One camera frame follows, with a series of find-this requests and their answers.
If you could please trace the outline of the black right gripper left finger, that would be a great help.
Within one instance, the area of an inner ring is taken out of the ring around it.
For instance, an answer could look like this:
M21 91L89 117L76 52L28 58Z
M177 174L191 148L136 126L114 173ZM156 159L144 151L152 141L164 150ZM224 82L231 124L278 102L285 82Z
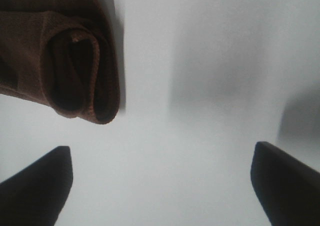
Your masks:
M58 146L0 184L2 226L53 226L71 191L71 150Z

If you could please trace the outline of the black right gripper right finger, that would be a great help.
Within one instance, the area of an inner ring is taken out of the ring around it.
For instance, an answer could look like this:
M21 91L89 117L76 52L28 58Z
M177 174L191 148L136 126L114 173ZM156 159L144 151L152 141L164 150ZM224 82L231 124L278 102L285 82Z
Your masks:
M273 226L320 224L320 173L260 141L250 168L253 190Z

